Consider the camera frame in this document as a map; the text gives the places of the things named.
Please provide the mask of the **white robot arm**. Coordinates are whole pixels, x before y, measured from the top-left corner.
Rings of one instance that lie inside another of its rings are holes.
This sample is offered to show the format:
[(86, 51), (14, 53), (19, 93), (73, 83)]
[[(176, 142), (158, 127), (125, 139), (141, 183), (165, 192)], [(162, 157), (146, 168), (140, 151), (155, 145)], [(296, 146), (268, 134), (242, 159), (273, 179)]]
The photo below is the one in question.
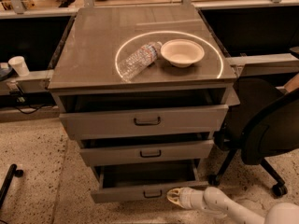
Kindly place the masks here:
[(229, 217), (236, 224), (299, 224), (299, 206), (294, 203), (278, 203), (262, 217), (214, 187), (205, 190), (174, 188), (166, 197), (184, 209), (198, 209), (213, 217)]

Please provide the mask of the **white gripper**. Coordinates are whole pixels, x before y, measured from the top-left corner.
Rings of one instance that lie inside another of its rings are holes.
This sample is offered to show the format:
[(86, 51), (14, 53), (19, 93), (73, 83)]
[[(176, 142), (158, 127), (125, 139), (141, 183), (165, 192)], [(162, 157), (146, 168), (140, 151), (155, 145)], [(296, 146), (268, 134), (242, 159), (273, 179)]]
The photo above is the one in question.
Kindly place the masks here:
[(185, 209), (207, 210), (204, 200), (204, 192), (192, 188), (170, 189), (167, 195), (178, 195), (178, 197), (167, 196), (169, 202)]

